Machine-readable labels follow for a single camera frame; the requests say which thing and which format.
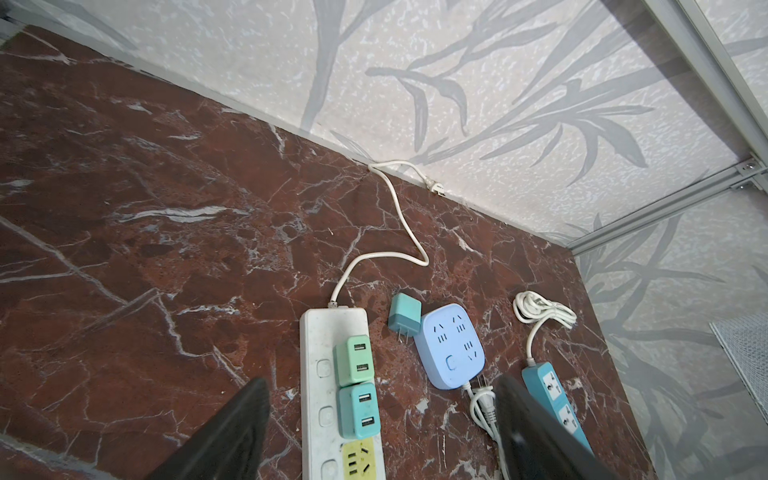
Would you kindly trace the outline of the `long white pastel power strip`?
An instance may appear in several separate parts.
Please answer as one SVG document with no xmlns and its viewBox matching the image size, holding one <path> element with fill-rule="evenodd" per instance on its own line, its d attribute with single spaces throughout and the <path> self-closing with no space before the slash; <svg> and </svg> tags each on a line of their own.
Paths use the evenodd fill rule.
<svg viewBox="0 0 768 480">
<path fill-rule="evenodd" d="M 363 440 L 340 435 L 333 349 L 355 335 L 369 335 L 362 308 L 306 311 L 299 320 L 301 356 L 302 474 L 305 479 L 384 479 L 381 431 Z"/>
</svg>

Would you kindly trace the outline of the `teal usb plug cube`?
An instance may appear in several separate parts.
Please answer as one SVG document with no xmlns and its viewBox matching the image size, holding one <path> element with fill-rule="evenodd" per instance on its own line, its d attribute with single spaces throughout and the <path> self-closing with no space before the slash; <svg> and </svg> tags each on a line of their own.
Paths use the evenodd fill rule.
<svg viewBox="0 0 768 480">
<path fill-rule="evenodd" d="M 340 435 L 348 440 L 363 440 L 381 431 L 377 392 L 374 383 L 365 382 L 338 391 Z"/>
</svg>

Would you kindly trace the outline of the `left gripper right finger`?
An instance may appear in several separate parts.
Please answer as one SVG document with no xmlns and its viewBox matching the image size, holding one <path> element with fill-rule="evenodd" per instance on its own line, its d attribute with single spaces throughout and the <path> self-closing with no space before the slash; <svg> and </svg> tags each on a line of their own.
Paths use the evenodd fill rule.
<svg viewBox="0 0 768 480">
<path fill-rule="evenodd" d="M 495 384 L 498 431 L 510 479 L 609 480 L 616 475 L 511 376 Z"/>
</svg>

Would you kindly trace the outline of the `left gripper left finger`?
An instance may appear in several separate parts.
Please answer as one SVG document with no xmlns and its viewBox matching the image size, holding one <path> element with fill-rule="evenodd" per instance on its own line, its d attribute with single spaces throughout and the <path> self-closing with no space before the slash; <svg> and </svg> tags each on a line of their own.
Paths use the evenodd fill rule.
<svg viewBox="0 0 768 480">
<path fill-rule="evenodd" d="M 255 479 L 269 416 L 267 382 L 254 378 L 147 477 Z"/>
</svg>

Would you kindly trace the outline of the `green usb plug cube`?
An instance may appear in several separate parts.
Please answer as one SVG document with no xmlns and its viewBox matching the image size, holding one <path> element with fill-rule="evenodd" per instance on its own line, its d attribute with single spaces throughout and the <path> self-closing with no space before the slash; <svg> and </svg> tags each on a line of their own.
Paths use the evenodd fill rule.
<svg viewBox="0 0 768 480">
<path fill-rule="evenodd" d="M 338 385 L 343 388 L 374 379 L 373 354 L 368 335 L 350 336 L 334 349 Z"/>
</svg>

